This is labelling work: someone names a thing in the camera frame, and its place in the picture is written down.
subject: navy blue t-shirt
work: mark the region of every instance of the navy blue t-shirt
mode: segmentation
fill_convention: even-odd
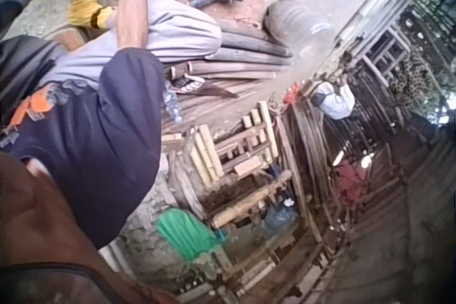
[[[96,248],[118,235],[155,181],[164,82],[153,54],[126,48],[105,65],[98,91],[53,85],[52,109],[19,125],[11,154],[44,164]]]

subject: white shirt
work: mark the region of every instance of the white shirt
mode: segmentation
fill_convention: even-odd
[[[355,97],[348,85],[343,85],[341,87],[341,94],[337,95],[334,93],[332,84],[323,82],[317,87],[316,93],[326,95],[325,100],[320,105],[320,109],[334,120],[348,117],[355,106]]]

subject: gray pants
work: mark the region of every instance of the gray pants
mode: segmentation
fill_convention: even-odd
[[[220,28],[214,19],[203,12],[193,9],[174,0],[147,0],[149,36],[147,49],[157,56],[164,64],[176,64],[180,61],[201,58],[217,51],[220,47],[222,35]],[[0,43],[0,102],[2,122],[4,108],[15,108],[17,103],[5,101],[3,92],[8,84],[7,93],[24,93],[24,85],[30,78],[36,78],[31,70],[38,70],[49,58],[55,60],[55,66],[45,75],[39,76],[36,88],[40,88],[51,81],[63,81],[68,79],[82,79],[89,85],[98,88],[98,78],[103,66],[114,56],[118,50],[115,29],[108,31],[97,39],[85,44],[76,51],[62,54],[61,47],[40,40],[36,54],[28,52],[28,68],[22,68],[24,62],[23,50],[14,48],[21,41],[30,37],[13,38]],[[43,53],[52,48],[59,53]],[[3,63],[10,64],[9,72],[4,73]]]

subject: bottle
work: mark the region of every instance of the bottle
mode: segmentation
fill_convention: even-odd
[[[166,111],[170,117],[177,123],[182,122],[181,110],[177,103],[176,92],[172,90],[171,82],[165,81],[165,90],[163,91],[163,101],[165,102]]]

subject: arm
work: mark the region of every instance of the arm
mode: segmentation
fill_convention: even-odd
[[[144,48],[147,43],[147,0],[119,0],[118,48]]]

